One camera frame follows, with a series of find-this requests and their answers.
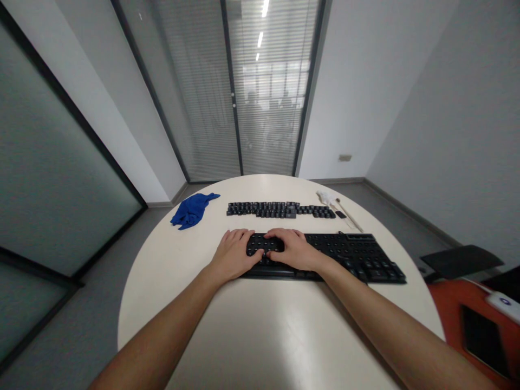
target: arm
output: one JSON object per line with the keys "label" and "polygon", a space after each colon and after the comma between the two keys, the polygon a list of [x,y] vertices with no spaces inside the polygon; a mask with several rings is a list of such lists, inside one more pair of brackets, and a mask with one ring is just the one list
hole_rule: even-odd
{"label": "arm", "polygon": [[89,389],[164,389],[217,290],[261,259],[263,250],[251,257],[245,253],[253,233],[228,230],[211,263],[119,351]]}
{"label": "arm", "polygon": [[496,389],[429,329],[309,245],[303,233],[273,229],[266,238],[275,236],[285,251],[268,252],[269,258],[320,274],[409,389]]}

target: orange chair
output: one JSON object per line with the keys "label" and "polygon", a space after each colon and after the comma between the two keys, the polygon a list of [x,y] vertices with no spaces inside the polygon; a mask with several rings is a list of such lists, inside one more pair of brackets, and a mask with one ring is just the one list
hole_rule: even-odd
{"label": "orange chair", "polygon": [[[470,282],[443,281],[430,284],[428,288],[437,306],[448,345],[468,359],[500,389],[520,389],[520,326],[490,306],[485,301],[488,294]],[[462,305],[498,325],[513,379],[504,378],[464,349]]]}

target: hand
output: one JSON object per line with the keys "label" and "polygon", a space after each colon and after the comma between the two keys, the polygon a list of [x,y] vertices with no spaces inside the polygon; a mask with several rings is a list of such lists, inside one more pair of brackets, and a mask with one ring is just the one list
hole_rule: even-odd
{"label": "hand", "polygon": [[206,267],[218,282],[224,284],[249,271],[258,263],[264,253],[259,249],[253,256],[248,256],[245,249],[254,230],[239,229],[227,231],[220,240],[211,263]]}
{"label": "hand", "polygon": [[299,230],[271,229],[265,238],[278,237],[285,244],[283,252],[267,252],[271,260],[287,264],[303,271],[318,271],[319,267],[331,260],[307,243],[305,235]]}

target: baseboard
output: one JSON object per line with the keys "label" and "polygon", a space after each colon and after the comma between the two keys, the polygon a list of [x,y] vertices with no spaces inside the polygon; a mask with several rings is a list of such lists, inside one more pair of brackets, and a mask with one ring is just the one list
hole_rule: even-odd
{"label": "baseboard", "polygon": [[395,207],[397,207],[399,210],[401,210],[403,213],[407,214],[410,218],[417,221],[419,224],[439,236],[443,241],[445,241],[448,245],[456,248],[458,246],[462,246],[460,242],[458,242],[456,239],[451,237],[448,233],[445,231],[439,229],[434,224],[432,224],[430,221],[428,221],[426,218],[420,216],[415,211],[410,209],[408,206],[405,206],[403,203],[395,199],[392,195],[387,193],[386,191],[379,188],[377,185],[375,185],[373,182],[368,180],[367,178],[364,178],[363,182],[371,188],[375,193],[377,193],[379,196],[385,198],[387,201],[392,203]]}
{"label": "baseboard", "polygon": [[337,178],[337,179],[312,179],[310,181],[313,181],[318,184],[350,184],[350,183],[362,183],[364,177],[360,178]]}
{"label": "baseboard", "polygon": [[183,186],[177,191],[175,196],[172,198],[172,206],[177,206],[177,203],[179,203],[183,199],[184,191],[188,188],[189,184],[188,182],[185,182]]}
{"label": "baseboard", "polygon": [[184,183],[183,186],[177,191],[175,196],[169,202],[153,202],[147,203],[150,209],[158,208],[158,207],[175,207],[177,203],[182,199],[183,193],[188,187],[188,183]]}

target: right hand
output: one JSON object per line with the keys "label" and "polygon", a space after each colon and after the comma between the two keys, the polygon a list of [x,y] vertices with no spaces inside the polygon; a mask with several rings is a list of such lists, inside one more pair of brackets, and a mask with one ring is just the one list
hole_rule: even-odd
{"label": "right hand", "polygon": [[264,238],[272,237],[281,239],[285,244],[283,252],[267,252],[267,257],[273,261],[302,271],[317,271],[320,265],[330,259],[310,245],[305,239],[305,235],[299,230],[271,229],[264,236]]}

